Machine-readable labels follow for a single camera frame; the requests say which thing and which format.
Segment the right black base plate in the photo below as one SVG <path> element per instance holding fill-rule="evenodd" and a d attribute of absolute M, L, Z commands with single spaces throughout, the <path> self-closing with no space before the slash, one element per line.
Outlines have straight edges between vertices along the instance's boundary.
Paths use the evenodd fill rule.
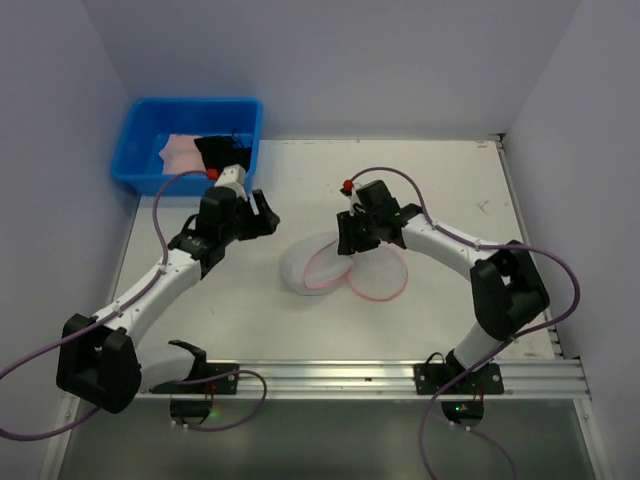
<path fill-rule="evenodd" d="M 434 395 L 441 387 L 456 377 L 453 370 L 443 363 L 417 363 L 413 365 L 413 380 L 418 395 Z M 467 374 L 453 384 L 445 394 L 502 395 L 505 387 L 500 367 L 489 363 L 477 371 Z"/>

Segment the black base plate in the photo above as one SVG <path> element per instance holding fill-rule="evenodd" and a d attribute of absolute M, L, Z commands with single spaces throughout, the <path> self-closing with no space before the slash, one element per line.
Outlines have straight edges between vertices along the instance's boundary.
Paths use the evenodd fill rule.
<path fill-rule="evenodd" d="M 206 383 L 181 385 L 177 382 L 167 382 L 150 390 L 153 394 L 181 394 L 181 395 L 235 395 L 238 384 L 240 365 L 231 362 L 201 362 L 192 369 L 187 380 L 202 380 L 216 376 L 217 379 Z"/>
<path fill-rule="evenodd" d="M 456 377 L 453 370 L 443 363 L 417 363 L 413 365 L 413 380 L 418 395 L 434 395 L 441 387 Z M 500 367 L 489 363 L 477 371 L 467 374 L 453 384 L 445 394 L 502 395 L 505 387 Z"/>

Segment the aluminium mounting rail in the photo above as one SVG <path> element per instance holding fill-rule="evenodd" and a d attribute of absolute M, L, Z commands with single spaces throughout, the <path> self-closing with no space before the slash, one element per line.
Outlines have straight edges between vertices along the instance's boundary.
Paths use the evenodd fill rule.
<path fill-rule="evenodd" d="M 235 396 L 257 397 L 267 392 L 275 399 L 391 399 L 418 395 L 413 365 L 406 361 L 257 361 L 240 365 Z M 500 361 L 505 393 L 502 395 L 445 394 L 464 376 L 457 375 L 435 394 L 445 399 L 496 397 L 515 399 L 584 399 L 589 390 L 579 362 L 568 360 Z"/>

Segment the white mesh laundry bag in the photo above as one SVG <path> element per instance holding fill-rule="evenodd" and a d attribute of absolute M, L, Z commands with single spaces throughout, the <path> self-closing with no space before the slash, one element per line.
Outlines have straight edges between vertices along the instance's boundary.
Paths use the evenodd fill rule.
<path fill-rule="evenodd" d="M 400 296 L 408 280 L 402 256 L 390 247 L 343 256 L 338 253 L 338 234 L 323 232 L 290 245 L 280 257 L 284 284 L 300 296 L 322 296 L 341 286 L 372 302 Z"/>

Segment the pink bra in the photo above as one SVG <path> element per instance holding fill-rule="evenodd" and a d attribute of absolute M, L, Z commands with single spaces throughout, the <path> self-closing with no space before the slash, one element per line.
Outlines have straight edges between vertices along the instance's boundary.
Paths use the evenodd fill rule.
<path fill-rule="evenodd" d="M 177 175 L 187 171 L 205 172 L 202 154 L 195 141 L 198 135 L 171 134 L 159 151 L 163 175 Z"/>

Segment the black garment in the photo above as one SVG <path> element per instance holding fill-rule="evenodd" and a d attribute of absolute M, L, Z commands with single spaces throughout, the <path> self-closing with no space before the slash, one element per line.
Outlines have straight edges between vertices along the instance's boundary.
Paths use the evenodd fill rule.
<path fill-rule="evenodd" d="M 235 132 L 231 135 L 199 137 L 194 144 L 206 170 L 222 172 L 226 167 L 239 165 L 246 173 L 249 172 L 252 148 L 245 145 Z"/>

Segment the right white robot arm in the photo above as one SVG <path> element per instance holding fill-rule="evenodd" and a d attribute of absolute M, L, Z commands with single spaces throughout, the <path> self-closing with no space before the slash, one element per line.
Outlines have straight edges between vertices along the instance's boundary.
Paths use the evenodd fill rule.
<path fill-rule="evenodd" d="M 356 186 L 343 183 L 350 208 L 337 214 L 341 256 L 352 256 L 393 244 L 423 254 L 470 282 L 475 323 L 444 360 L 450 378 L 476 363 L 538 317 L 550 303 L 540 274 L 524 245 L 511 241 L 504 249 L 485 245 L 427 218 L 416 204 L 401 206 L 381 180 Z"/>

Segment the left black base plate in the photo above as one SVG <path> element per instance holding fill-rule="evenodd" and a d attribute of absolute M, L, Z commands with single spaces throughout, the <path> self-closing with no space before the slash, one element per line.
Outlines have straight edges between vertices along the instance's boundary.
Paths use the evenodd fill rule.
<path fill-rule="evenodd" d="M 240 365 L 231 362 L 201 362 L 192 369 L 187 380 L 202 380 L 216 376 L 217 379 L 206 383 L 181 385 L 177 382 L 167 382 L 150 390 L 153 394 L 181 394 L 181 395 L 235 395 L 238 384 Z"/>

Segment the blue plastic bin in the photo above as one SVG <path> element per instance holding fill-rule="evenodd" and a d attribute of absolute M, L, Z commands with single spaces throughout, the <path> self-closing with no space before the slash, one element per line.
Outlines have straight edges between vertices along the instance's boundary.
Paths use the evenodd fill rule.
<path fill-rule="evenodd" d="M 172 134 L 232 137 L 250 150 L 245 188 L 258 166 L 263 105 L 253 97 L 150 97 L 131 107 L 111 164 L 114 180 L 142 196 L 153 196 L 168 180 L 160 151 Z"/>

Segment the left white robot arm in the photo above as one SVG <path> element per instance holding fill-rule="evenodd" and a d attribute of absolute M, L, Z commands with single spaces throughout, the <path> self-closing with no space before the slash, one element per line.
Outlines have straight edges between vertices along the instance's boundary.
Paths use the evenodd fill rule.
<path fill-rule="evenodd" d="M 231 243 L 272 235 L 279 222 L 261 190 L 243 198 L 229 187 L 210 188 L 198 212 L 140 281 L 93 316 L 76 314 L 65 323 L 57 386 L 119 413 L 137 394 L 158 386 L 214 382 L 205 350 L 171 340 L 162 349 L 139 352 L 139 344 L 164 312 L 224 259 Z"/>

